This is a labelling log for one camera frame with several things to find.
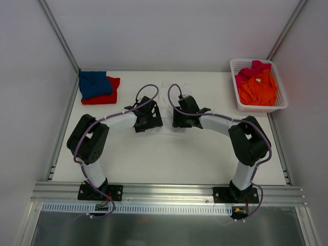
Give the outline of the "white t shirt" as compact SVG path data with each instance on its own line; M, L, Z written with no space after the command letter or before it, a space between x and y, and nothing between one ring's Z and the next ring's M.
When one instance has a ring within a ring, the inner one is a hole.
M172 83L169 81L162 82L159 87L159 94L157 96L157 104L161 114L163 126L152 129L153 134L170 135L170 136L185 136L185 128L174 128L173 113L174 110L168 100L168 89Z

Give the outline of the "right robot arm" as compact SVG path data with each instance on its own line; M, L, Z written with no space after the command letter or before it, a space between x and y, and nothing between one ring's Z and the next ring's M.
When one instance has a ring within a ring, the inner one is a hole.
M214 188L215 203L247 203L254 193L253 178L260 164L272 156L271 143L253 116L232 119L218 115L209 108L200 109L194 97L180 95L179 106L173 107L174 128L200 128L221 133L230 138L238 159L237 169L229 186Z

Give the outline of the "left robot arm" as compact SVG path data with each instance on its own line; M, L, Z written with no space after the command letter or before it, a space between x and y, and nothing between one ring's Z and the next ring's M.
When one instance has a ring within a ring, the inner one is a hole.
M67 140L67 148L85 176L77 199L105 201L110 197L113 201L121 201L123 186L108 183L99 161L108 134L130 128L139 133L162 126L157 102L146 96L103 120L89 114L83 115Z

